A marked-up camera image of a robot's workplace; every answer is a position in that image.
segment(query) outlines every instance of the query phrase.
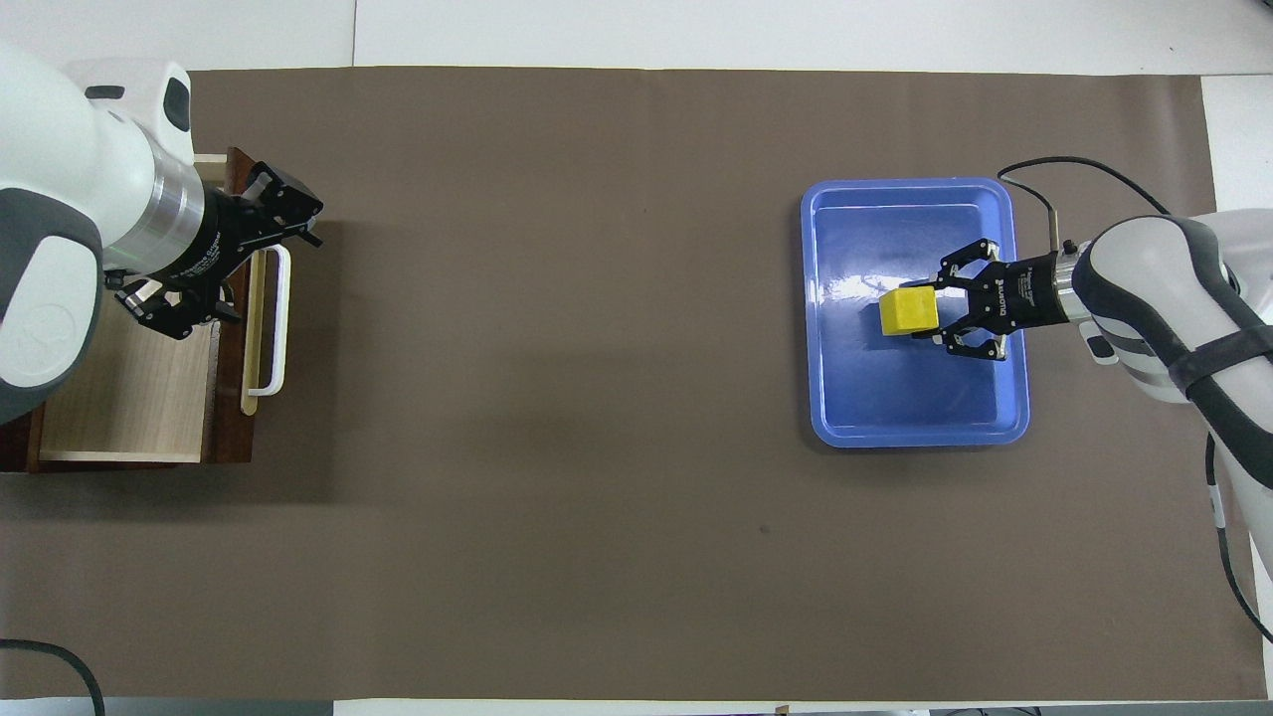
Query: wooden cabinet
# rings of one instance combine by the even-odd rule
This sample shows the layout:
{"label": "wooden cabinet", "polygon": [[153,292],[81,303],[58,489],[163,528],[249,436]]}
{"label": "wooden cabinet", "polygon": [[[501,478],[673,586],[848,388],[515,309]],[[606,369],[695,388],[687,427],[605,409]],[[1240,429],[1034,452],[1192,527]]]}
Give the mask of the wooden cabinet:
{"label": "wooden cabinet", "polygon": [[[224,186],[241,192],[252,159],[232,148]],[[207,167],[201,166],[205,175]],[[247,462],[253,417],[241,408],[244,381],[255,385],[258,357],[246,355],[248,306],[264,282],[244,264],[228,280],[238,324],[199,326],[172,340],[137,325],[113,297],[103,297],[84,361],[50,400],[0,427],[0,471],[52,473],[158,468],[191,462]],[[251,311],[257,319],[258,307]]]}

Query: drawer handle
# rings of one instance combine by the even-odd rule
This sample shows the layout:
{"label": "drawer handle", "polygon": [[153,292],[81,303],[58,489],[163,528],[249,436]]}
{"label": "drawer handle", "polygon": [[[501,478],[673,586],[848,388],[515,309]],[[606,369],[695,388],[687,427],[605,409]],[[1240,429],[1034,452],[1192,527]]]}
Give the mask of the drawer handle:
{"label": "drawer handle", "polygon": [[[248,387],[248,383],[256,382],[256,368],[260,362],[260,358],[253,352],[260,350],[261,303],[256,297],[260,296],[260,290],[265,287],[265,251],[272,251],[279,260],[278,293],[274,299],[274,355],[270,359],[270,382],[261,387]],[[248,301],[253,302],[255,306],[248,306],[250,338],[247,349],[250,354],[244,357],[243,363],[244,390],[243,400],[241,401],[243,413],[248,415],[256,413],[257,397],[275,395],[283,389],[283,378],[288,363],[288,307],[292,301],[292,254],[283,246],[267,246],[252,256],[251,271],[252,289],[248,294]],[[252,340],[253,334],[256,335],[256,340]]]}

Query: white table surface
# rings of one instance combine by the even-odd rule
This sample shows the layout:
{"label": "white table surface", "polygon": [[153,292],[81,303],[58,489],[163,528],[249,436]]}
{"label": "white table surface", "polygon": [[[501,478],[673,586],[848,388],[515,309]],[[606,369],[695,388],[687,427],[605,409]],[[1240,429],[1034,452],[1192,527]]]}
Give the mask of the white table surface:
{"label": "white table surface", "polygon": [[[191,70],[513,65],[1216,75],[1203,78],[1203,98],[1217,208],[1273,206],[1273,10],[1258,0],[0,0],[0,41],[57,65],[160,56]],[[1260,577],[1268,587],[1267,575]],[[1260,591],[1264,614],[1273,614],[1270,592]],[[1270,673],[1273,648],[1264,648]],[[719,713],[777,703],[589,702],[568,711]],[[346,702],[337,712],[527,716],[566,706],[391,699]]]}

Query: blue tray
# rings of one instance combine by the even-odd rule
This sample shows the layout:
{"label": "blue tray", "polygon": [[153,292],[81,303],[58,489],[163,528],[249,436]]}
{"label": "blue tray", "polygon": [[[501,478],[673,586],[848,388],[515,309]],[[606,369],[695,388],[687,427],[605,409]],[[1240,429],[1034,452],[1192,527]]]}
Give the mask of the blue tray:
{"label": "blue tray", "polygon": [[[937,271],[978,238],[1017,256],[1012,203],[987,178],[827,181],[801,204],[805,316],[813,429],[835,447],[1001,445],[1030,423],[1026,352],[1007,361],[947,355],[929,340],[885,336],[880,296]],[[976,265],[970,266],[975,273]],[[966,312],[938,294],[942,325]]]}

